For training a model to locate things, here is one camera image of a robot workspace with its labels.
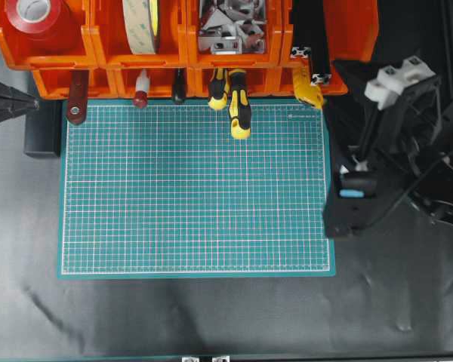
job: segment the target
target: green cutting mat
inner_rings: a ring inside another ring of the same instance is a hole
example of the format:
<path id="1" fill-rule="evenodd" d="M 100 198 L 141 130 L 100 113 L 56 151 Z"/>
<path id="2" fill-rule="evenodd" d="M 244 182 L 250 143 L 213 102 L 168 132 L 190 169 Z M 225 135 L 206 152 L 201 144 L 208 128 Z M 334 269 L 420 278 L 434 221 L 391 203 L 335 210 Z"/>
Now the green cutting mat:
<path id="1" fill-rule="evenodd" d="M 92 101 L 83 125 L 64 122 L 59 276 L 333 275 L 322 114 L 252 111 L 243 141 L 206 101 Z"/>

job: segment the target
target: metal bolt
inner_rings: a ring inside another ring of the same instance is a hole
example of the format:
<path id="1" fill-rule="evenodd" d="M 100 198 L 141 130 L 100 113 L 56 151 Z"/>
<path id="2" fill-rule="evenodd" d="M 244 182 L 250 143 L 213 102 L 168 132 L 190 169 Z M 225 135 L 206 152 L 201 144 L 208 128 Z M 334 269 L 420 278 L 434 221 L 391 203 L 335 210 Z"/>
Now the metal bolt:
<path id="1" fill-rule="evenodd" d="M 421 64 L 421 61 L 417 58 L 417 57 L 412 57 L 409 62 L 413 65 L 413 66 L 419 66 Z"/>
<path id="2" fill-rule="evenodd" d="M 388 75 L 395 75 L 396 74 L 396 70 L 392 66 L 388 66 L 387 68 L 384 69 L 384 71 Z"/>

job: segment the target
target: tape roll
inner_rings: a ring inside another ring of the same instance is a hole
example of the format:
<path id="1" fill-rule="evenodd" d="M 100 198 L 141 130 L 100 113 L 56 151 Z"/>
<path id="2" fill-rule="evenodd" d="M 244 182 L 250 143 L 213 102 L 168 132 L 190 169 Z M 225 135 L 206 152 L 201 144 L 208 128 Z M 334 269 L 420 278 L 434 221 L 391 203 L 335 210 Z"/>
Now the tape roll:
<path id="1" fill-rule="evenodd" d="M 80 26 L 64 0 L 6 0 L 11 25 L 47 51 L 73 48 Z"/>
<path id="2" fill-rule="evenodd" d="M 156 54 L 159 0 L 122 0 L 126 35 L 132 54 Z"/>

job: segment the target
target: metal bracket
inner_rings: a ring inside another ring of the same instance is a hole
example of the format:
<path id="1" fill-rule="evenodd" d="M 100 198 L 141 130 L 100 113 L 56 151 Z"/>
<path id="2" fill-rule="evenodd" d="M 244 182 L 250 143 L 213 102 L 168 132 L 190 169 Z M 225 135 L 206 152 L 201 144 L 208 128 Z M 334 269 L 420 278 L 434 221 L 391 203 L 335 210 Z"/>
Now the metal bracket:
<path id="1" fill-rule="evenodd" d="M 331 82 L 331 74 L 312 74 L 310 85 L 328 85 Z"/>
<path id="2" fill-rule="evenodd" d="M 226 15 L 233 21 L 253 19 L 254 2 L 243 0 L 225 0 L 224 5 L 220 6 L 226 12 Z"/>
<path id="3" fill-rule="evenodd" d="M 216 55 L 241 54 L 243 43 L 238 36 L 227 36 L 213 43 L 211 53 Z"/>
<path id="4" fill-rule="evenodd" d="M 294 59 L 297 57 L 301 57 L 304 59 L 307 59 L 310 55 L 310 48 L 308 47 L 292 47 L 291 53 L 290 53 L 290 58 Z"/>
<path id="5" fill-rule="evenodd" d="M 69 122 L 76 126 L 84 122 L 87 115 L 88 88 L 89 71 L 72 70 L 66 116 Z"/>
<path id="6" fill-rule="evenodd" d="M 220 357 L 182 357 L 181 362 L 230 362 L 230 356 Z"/>

